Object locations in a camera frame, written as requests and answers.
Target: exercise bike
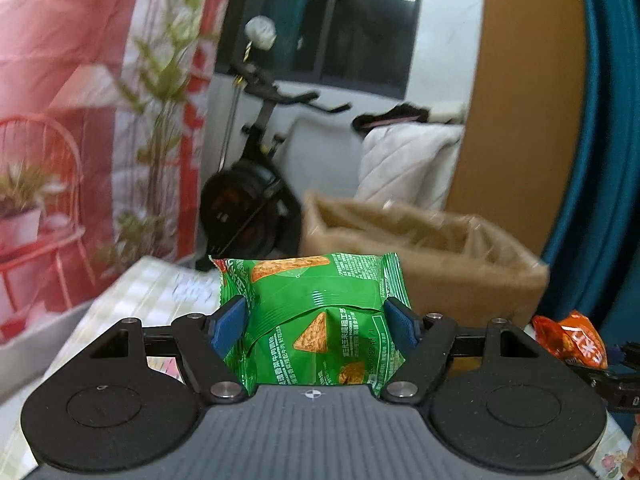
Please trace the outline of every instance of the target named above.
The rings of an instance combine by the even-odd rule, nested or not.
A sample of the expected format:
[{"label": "exercise bike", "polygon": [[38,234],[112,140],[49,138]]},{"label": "exercise bike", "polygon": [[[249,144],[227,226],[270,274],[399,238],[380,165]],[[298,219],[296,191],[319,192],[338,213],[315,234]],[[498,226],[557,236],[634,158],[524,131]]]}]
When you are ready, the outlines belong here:
[{"label": "exercise bike", "polygon": [[229,170],[213,175],[202,189],[200,221],[207,236],[207,256],[197,262],[200,270],[210,268],[209,256],[256,260],[273,253],[298,254],[302,209],[272,160],[286,138],[276,134],[271,147],[265,147],[267,123],[278,105],[305,105],[326,114],[351,109],[351,104],[336,108],[316,104],[317,91],[283,94],[248,62],[232,62],[230,73],[244,80],[245,93],[262,99],[262,108],[254,124],[242,127],[247,140],[241,158]]}]

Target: white flower pot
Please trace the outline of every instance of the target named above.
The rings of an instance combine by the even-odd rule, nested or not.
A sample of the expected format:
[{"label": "white flower pot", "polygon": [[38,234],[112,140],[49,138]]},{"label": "white flower pot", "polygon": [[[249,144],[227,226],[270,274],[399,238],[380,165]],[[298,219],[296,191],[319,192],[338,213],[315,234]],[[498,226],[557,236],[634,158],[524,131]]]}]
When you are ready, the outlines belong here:
[{"label": "white flower pot", "polygon": [[39,225],[39,209],[0,218],[0,253],[34,243],[38,238]]}]

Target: gray gripper base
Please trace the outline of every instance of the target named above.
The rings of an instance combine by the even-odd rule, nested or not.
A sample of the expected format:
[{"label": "gray gripper base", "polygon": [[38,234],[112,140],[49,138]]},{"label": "gray gripper base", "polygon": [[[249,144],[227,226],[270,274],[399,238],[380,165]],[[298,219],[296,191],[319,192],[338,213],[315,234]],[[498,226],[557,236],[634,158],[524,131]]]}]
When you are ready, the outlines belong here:
[{"label": "gray gripper base", "polygon": [[[260,386],[211,408],[178,449],[151,464],[82,475],[41,466],[28,480],[508,480],[448,451],[413,408],[368,386]],[[528,480],[593,480],[586,466]]]}]

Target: tortilla chip image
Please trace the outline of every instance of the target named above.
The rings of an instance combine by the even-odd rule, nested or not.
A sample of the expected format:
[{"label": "tortilla chip image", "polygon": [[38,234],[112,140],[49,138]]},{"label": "tortilla chip image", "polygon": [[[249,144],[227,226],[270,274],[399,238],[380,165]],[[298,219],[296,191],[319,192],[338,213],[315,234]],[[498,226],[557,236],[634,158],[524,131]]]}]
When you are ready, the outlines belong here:
[{"label": "tortilla chip image", "polygon": [[293,348],[315,354],[326,354],[326,312],[321,312],[293,343]]},{"label": "tortilla chip image", "polygon": [[364,361],[349,363],[340,368],[338,382],[340,384],[362,384],[364,382]]},{"label": "tortilla chip image", "polygon": [[284,270],[301,269],[303,267],[317,267],[328,265],[331,260],[326,256],[305,256],[303,258],[288,258],[287,260],[264,260],[251,271],[251,282],[255,283],[265,276],[271,276]]}]

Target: window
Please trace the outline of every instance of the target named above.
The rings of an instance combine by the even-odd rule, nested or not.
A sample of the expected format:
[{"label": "window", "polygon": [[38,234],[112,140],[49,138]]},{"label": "window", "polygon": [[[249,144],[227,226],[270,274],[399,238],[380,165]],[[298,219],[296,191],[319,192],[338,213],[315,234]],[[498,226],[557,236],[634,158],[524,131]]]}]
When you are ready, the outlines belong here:
[{"label": "window", "polygon": [[269,16],[278,39],[252,59],[276,78],[404,98],[419,0],[230,0],[216,71],[241,58],[244,24]]}]

